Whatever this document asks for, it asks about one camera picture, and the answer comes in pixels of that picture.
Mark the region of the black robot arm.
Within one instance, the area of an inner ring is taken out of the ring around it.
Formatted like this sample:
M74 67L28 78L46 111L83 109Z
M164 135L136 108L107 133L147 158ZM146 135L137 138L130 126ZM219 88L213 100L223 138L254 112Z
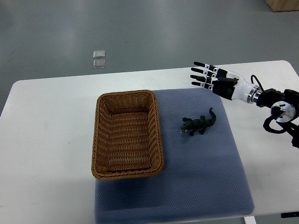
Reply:
M299 93L286 89L257 90L252 102L258 107L270 108L270 116L264 121L265 131L274 134L288 133L292 136L292 146L299 147L299 126L293 121L299 117Z

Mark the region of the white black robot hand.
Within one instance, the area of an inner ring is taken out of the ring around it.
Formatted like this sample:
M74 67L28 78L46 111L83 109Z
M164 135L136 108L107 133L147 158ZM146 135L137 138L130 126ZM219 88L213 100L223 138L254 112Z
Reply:
M255 84L248 83L239 74L214 65L201 62L194 62L194 65L191 68L194 74L190 75L193 79L192 85L208 89L228 100L238 99L249 104L253 103L253 94L259 90Z

